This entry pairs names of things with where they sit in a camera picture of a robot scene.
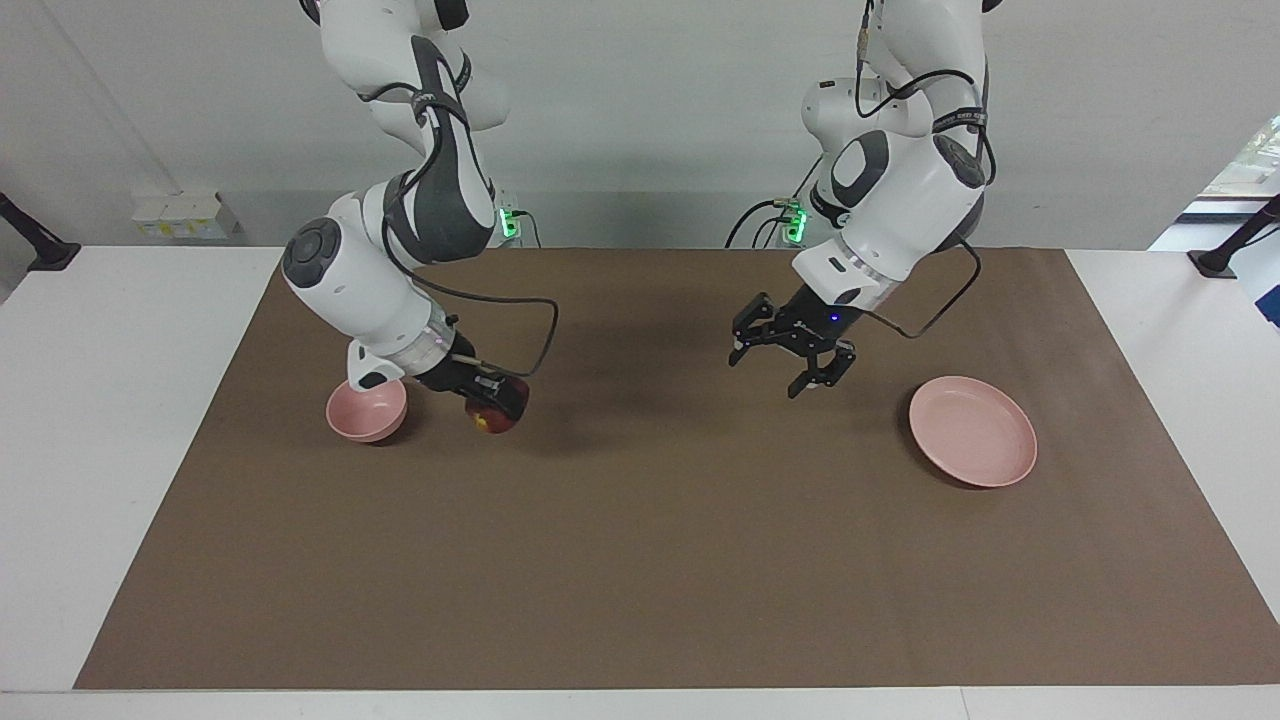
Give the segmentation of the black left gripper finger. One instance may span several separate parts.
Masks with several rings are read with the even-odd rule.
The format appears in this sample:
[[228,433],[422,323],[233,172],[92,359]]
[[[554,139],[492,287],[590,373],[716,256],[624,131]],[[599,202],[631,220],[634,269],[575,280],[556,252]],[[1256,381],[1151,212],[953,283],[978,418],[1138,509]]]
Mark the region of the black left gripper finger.
[[778,309],[768,293],[756,293],[735,316],[731,331],[731,366],[737,366],[750,348],[778,345],[791,336],[788,327],[778,324]]
[[788,384],[788,398],[797,398],[801,392],[818,387],[835,387],[856,361],[855,346],[846,341],[836,341],[832,357],[826,365],[819,364],[820,352],[806,356],[806,366]]

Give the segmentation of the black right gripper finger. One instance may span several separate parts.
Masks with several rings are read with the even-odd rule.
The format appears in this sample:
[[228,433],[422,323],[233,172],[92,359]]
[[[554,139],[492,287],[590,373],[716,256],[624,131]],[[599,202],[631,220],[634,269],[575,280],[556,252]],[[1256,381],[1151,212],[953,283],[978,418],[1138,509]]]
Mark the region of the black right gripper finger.
[[499,413],[508,419],[522,419],[529,404],[529,384],[512,375],[480,375],[477,396],[483,411]]

